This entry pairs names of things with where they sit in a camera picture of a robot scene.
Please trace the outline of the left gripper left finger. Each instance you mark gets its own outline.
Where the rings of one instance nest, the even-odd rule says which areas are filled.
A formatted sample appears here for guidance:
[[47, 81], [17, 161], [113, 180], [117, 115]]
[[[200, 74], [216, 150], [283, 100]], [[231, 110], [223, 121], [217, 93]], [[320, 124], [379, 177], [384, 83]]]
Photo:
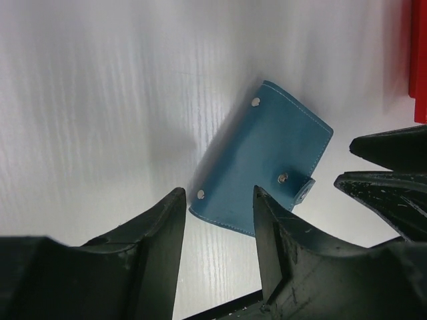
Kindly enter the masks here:
[[186, 194], [70, 247], [46, 236], [1, 238], [2, 319], [171, 319]]

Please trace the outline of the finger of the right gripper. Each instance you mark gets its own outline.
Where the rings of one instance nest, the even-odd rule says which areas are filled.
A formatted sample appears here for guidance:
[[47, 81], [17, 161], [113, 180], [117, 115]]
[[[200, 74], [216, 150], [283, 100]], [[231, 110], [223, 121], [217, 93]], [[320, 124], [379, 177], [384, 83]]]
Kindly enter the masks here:
[[426, 241], [426, 174], [351, 171], [334, 186], [369, 208], [403, 239]]
[[426, 171], [426, 126], [419, 125], [353, 139], [350, 152], [392, 171]]

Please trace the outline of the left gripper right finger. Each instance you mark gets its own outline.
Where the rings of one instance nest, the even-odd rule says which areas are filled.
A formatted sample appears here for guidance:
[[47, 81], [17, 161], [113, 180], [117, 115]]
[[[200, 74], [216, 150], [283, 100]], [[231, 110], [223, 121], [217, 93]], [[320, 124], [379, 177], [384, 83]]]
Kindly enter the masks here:
[[253, 212], [262, 293], [273, 319], [426, 318], [424, 243], [348, 243], [259, 186]]

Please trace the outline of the blue leather card holder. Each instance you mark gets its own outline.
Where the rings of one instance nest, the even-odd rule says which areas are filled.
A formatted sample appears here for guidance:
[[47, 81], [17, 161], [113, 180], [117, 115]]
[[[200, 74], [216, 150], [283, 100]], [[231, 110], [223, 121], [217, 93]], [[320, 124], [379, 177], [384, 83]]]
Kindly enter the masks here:
[[295, 97], [263, 81], [189, 211], [218, 227], [254, 236], [254, 187], [291, 211], [313, 187], [312, 173], [333, 134]]

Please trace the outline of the red plastic bin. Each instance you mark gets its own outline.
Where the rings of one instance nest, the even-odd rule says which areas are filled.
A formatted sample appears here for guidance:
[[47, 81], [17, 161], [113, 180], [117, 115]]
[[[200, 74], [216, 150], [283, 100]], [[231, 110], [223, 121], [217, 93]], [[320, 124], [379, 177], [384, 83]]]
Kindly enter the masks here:
[[408, 94], [415, 100], [414, 121], [426, 124], [426, 0], [413, 0], [411, 10]]

